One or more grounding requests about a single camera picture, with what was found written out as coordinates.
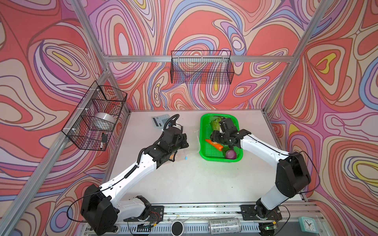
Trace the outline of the orange toy carrot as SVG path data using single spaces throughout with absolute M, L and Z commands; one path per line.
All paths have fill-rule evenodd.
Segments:
M 206 141 L 207 143 L 209 143 L 211 146 L 213 146 L 215 149 L 217 149 L 218 151 L 222 151 L 223 148 L 224 148 L 223 145 L 218 144 L 218 143 L 216 143 L 216 142 L 213 142 L 213 141 L 211 141 L 210 139 L 206 139 L 205 141 Z

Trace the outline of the clear zip top bag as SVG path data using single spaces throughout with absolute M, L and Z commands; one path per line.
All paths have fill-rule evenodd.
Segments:
M 189 160 L 199 155 L 200 142 L 199 142 L 199 129 L 195 127 L 184 127 L 184 133 L 187 135 L 187 142 L 189 147 L 180 149 L 177 153 L 177 160 Z

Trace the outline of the green plastic basket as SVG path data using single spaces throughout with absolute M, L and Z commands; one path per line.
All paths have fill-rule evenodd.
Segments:
M 236 158 L 235 159 L 226 159 L 225 155 L 222 151 L 216 149 L 213 145 L 208 143 L 206 140 L 210 140 L 210 135 L 213 132 L 213 129 L 211 127 L 211 121 L 216 120 L 216 118 L 231 118 L 233 123 L 236 125 L 237 128 L 239 128 L 239 122 L 238 120 L 228 114 L 205 114 L 200 119 L 200 130 L 199 130 L 199 143 L 200 143 L 200 156 L 207 160 L 207 161 L 214 161 L 214 162 L 226 162 L 226 163 L 232 163 L 232 162 L 238 162 L 240 161 L 244 156 L 244 151 L 238 147 L 234 148 L 234 151 L 236 152 Z

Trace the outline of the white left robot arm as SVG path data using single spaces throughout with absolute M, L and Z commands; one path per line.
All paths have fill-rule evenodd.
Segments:
M 100 186 L 89 186 L 83 196 L 80 213 L 96 235 L 116 231 L 116 222 L 130 218 L 150 220 L 151 203 L 139 195 L 122 201 L 127 192 L 140 180 L 167 161 L 174 161 L 178 150 L 188 148 L 183 128 L 165 128 L 161 136 L 143 148 L 135 163 L 121 174 Z

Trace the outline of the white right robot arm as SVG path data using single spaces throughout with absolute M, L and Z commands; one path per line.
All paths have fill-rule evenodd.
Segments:
M 256 202 L 255 211 L 260 217 L 281 203 L 299 194 L 311 183 L 305 159 L 299 152 L 289 153 L 258 139 L 245 129 L 238 129 L 231 118 L 211 122 L 212 142 L 229 148 L 248 151 L 276 170 L 275 185 Z

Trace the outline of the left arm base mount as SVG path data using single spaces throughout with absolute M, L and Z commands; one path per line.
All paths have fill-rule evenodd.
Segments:
M 142 212 L 139 217 L 131 217 L 124 219 L 124 222 L 149 222 L 149 223 L 159 223 L 163 221 L 164 206 L 149 206 Z

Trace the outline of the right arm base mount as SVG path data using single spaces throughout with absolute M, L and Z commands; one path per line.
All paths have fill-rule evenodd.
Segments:
M 269 210 L 264 205 L 241 205 L 239 214 L 245 221 L 280 221 L 283 218 L 278 206 Z

